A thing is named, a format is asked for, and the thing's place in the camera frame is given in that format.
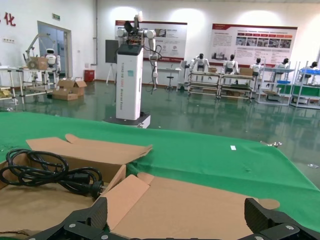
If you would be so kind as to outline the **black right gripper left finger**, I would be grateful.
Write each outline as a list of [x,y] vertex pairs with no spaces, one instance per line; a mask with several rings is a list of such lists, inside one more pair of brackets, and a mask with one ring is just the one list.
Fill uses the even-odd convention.
[[100,197],[88,208],[75,210],[61,223],[29,236],[28,240],[106,240],[107,198]]

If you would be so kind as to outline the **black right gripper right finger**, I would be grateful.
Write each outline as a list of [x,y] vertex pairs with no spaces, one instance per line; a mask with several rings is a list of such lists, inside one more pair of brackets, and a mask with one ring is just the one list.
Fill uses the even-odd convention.
[[244,219],[252,231],[245,240],[320,240],[320,233],[302,226],[286,213],[260,205],[253,198],[244,201]]

